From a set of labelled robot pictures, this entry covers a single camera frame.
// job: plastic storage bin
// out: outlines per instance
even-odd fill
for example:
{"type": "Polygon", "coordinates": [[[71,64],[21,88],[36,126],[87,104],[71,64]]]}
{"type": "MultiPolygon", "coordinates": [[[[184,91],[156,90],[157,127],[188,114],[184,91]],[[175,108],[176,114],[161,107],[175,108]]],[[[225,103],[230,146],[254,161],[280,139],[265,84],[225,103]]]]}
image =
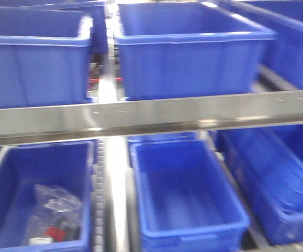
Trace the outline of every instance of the plastic storage bin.
{"type": "Polygon", "coordinates": [[[144,251],[239,249],[249,220],[203,141],[144,143],[133,151],[144,251]]]}
{"type": "Polygon", "coordinates": [[[0,164],[0,252],[89,252],[93,143],[33,145],[10,149],[0,164]],[[35,185],[59,185],[82,202],[80,239],[21,246],[36,206],[35,185]]]}
{"type": "Polygon", "coordinates": [[[303,212],[286,213],[279,208],[269,193],[252,173],[253,168],[239,148],[224,133],[221,141],[226,165],[246,194],[254,214],[258,217],[266,236],[274,245],[303,241],[303,212]]]}
{"type": "MultiPolygon", "coordinates": [[[[108,52],[104,10],[105,3],[106,0],[0,0],[0,6],[6,7],[81,11],[90,14],[93,19],[92,42],[90,47],[90,53],[92,54],[108,52]]],[[[64,25],[67,23],[67,21],[64,20],[57,20],[57,22],[64,25]]]]}
{"type": "Polygon", "coordinates": [[[152,134],[152,135],[135,135],[127,137],[129,163],[133,166],[131,157],[131,148],[133,144],[148,143],[148,142],[166,142],[166,141],[184,141],[195,139],[195,132],[170,133],[170,134],[152,134]]]}
{"type": "Polygon", "coordinates": [[[275,35],[204,3],[121,4],[119,13],[115,39],[132,100],[246,93],[275,35]]]}
{"type": "Polygon", "coordinates": [[[303,211],[303,125],[226,131],[253,173],[286,212],[303,211]],[[289,142],[286,136],[291,134],[289,142]]]}
{"type": "Polygon", "coordinates": [[[303,1],[220,1],[220,6],[278,32],[264,64],[303,89],[303,1]]]}
{"type": "Polygon", "coordinates": [[[90,20],[0,7],[0,108],[86,102],[90,20]]]}

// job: metal shelf rail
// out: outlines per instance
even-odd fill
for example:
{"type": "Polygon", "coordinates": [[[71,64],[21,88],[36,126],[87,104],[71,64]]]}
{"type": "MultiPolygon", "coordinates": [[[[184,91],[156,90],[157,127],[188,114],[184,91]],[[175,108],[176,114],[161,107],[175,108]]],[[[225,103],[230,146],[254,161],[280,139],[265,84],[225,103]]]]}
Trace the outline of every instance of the metal shelf rail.
{"type": "Polygon", "coordinates": [[[303,90],[0,109],[0,145],[293,123],[303,90]]]}

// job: empty blue bin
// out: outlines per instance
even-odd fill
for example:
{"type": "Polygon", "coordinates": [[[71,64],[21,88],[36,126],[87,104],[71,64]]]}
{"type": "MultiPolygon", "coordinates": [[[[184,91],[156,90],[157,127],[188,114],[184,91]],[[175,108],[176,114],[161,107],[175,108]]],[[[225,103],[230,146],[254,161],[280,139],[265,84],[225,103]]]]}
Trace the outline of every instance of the empty blue bin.
{"type": "Polygon", "coordinates": [[[132,100],[246,93],[274,32],[204,3],[119,5],[117,40],[132,100]]]}
{"type": "Polygon", "coordinates": [[[135,135],[127,137],[129,163],[133,166],[131,148],[133,144],[148,142],[167,142],[167,141],[185,141],[192,140],[197,137],[195,132],[168,133],[168,134],[152,134],[152,135],[135,135]]]}
{"type": "Polygon", "coordinates": [[[249,220],[206,143],[143,143],[132,149],[143,251],[239,249],[249,220]]]}
{"type": "Polygon", "coordinates": [[[221,133],[225,162],[252,206],[255,216],[273,245],[303,241],[303,212],[286,213],[254,176],[253,168],[228,136],[221,133]]]}
{"type": "Polygon", "coordinates": [[[281,209],[303,211],[303,125],[230,130],[224,134],[240,149],[281,209]]]}
{"type": "Polygon", "coordinates": [[[0,163],[0,252],[90,251],[92,142],[11,148],[0,163]],[[35,185],[57,185],[83,203],[80,238],[21,246],[37,204],[35,185]]]}
{"type": "Polygon", "coordinates": [[[303,89],[303,1],[220,1],[220,6],[275,30],[264,64],[303,89]]]}
{"type": "MultiPolygon", "coordinates": [[[[105,4],[106,0],[0,0],[0,6],[5,7],[25,7],[88,13],[93,19],[92,42],[90,47],[90,53],[92,54],[108,52],[105,4]]],[[[57,22],[64,25],[66,24],[64,20],[57,20],[57,22]]]]}
{"type": "Polygon", "coordinates": [[[90,20],[0,7],[0,108],[86,102],[90,20]]]}

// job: red part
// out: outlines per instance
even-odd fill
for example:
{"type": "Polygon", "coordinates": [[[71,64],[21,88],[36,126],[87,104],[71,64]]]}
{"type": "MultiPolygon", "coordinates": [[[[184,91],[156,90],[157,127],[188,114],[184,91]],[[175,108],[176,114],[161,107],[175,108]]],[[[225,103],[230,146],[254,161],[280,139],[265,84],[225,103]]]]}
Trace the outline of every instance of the red part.
{"type": "Polygon", "coordinates": [[[49,227],[46,231],[46,235],[52,237],[58,242],[64,241],[64,237],[66,236],[67,232],[57,227],[49,227]]]}

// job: shelving rack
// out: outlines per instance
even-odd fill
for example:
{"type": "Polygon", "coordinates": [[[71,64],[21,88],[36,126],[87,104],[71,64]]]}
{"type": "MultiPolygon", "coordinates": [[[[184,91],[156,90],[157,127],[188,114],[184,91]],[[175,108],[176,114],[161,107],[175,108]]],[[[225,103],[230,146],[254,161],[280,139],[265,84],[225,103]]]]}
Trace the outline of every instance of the shelving rack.
{"type": "MultiPolygon", "coordinates": [[[[94,219],[105,215],[106,225],[95,226],[95,252],[141,252],[133,169],[123,136],[193,130],[204,136],[211,129],[303,123],[303,90],[296,90],[264,67],[259,80],[266,85],[264,89],[259,85],[259,90],[284,91],[117,102],[111,36],[109,47],[109,54],[104,55],[99,103],[0,109],[0,146],[102,138],[94,181],[106,192],[105,208],[94,194],[94,219]]],[[[246,251],[303,251],[303,243],[269,246],[255,222],[251,237],[257,248],[246,251]]]]}

